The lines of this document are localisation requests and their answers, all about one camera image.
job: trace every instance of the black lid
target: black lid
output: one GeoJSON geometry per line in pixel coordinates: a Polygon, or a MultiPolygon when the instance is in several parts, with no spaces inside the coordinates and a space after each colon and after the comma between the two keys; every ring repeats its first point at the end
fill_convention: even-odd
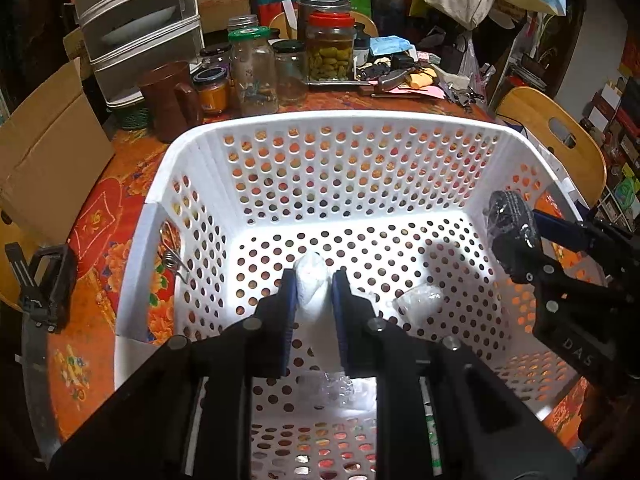
{"type": "Polygon", "coordinates": [[[299,40],[276,41],[271,46],[278,54],[293,54],[294,52],[302,52],[305,49],[305,44],[299,40]]]}
{"type": "Polygon", "coordinates": [[[200,50],[201,56],[215,56],[216,54],[224,54],[231,50],[231,43],[218,43],[209,45],[200,50]]]}
{"type": "Polygon", "coordinates": [[[193,76],[194,84],[210,84],[226,78],[226,68],[222,66],[214,66],[201,70],[193,76]]]}
{"type": "Polygon", "coordinates": [[[353,41],[354,48],[369,48],[371,46],[371,36],[364,32],[359,32],[353,41]]]}

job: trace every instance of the orange jar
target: orange jar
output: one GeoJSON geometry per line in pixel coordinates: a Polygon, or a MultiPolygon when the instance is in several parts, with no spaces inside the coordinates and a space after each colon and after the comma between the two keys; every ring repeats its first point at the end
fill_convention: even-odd
{"type": "Polygon", "coordinates": [[[217,115],[226,110],[229,84],[225,68],[215,66],[198,72],[193,76],[193,85],[198,91],[204,113],[217,115]]]}

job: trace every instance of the wall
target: wall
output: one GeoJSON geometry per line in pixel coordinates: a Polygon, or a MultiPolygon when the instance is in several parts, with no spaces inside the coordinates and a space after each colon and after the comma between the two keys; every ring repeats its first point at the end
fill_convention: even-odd
{"type": "Polygon", "coordinates": [[[607,79],[617,80],[626,19],[614,0],[587,0],[571,63],[555,101],[576,121],[607,79]]]}

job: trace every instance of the basket handle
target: basket handle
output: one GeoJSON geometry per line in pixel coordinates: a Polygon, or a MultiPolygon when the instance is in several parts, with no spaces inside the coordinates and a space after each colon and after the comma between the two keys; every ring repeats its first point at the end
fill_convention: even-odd
{"type": "Polygon", "coordinates": [[[149,279],[160,243],[160,227],[166,216],[159,203],[145,203],[142,207],[122,280],[116,335],[146,342],[149,279]]]}

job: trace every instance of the mug handle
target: mug handle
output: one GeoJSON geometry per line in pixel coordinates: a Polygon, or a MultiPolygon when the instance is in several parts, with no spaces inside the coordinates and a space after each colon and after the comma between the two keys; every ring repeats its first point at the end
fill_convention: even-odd
{"type": "Polygon", "coordinates": [[[185,83],[178,83],[174,86],[174,93],[187,126],[200,126],[204,120],[204,112],[196,89],[185,83]]]}

